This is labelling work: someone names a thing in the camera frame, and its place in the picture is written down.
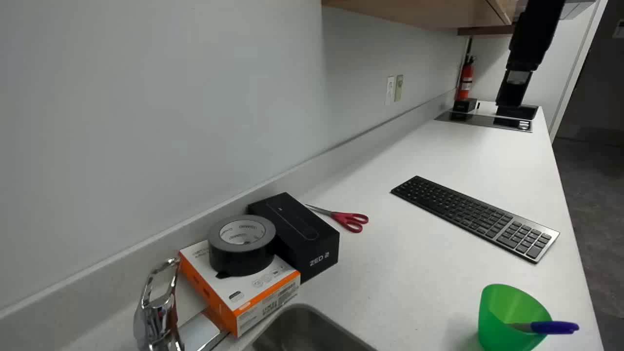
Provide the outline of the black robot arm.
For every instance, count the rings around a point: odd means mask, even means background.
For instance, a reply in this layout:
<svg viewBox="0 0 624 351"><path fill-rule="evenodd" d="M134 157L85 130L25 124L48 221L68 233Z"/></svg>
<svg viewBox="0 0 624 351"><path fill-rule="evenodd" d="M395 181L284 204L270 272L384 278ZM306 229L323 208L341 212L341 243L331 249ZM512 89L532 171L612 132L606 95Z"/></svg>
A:
<svg viewBox="0 0 624 351"><path fill-rule="evenodd" d="M502 110L518 108L532 71L540 65L553 38L565 0L528 0L514 25L504 75L495 103Z"/></svg>

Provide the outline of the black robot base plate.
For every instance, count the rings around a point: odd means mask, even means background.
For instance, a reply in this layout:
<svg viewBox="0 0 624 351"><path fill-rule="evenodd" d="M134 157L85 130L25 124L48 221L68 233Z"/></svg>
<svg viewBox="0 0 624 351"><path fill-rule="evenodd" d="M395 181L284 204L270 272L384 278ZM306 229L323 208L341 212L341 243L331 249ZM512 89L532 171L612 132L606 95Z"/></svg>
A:
<svg viewBox="0 0 624 351"><path fill-rule="evenodd" d="M536 106L520 106L512 114L499 114L497 106L479 104L469 112L446 110L438 114L438 120L467 122L477 126L514 128L514 130L530 132L534 114L536 114Z"/></svg>

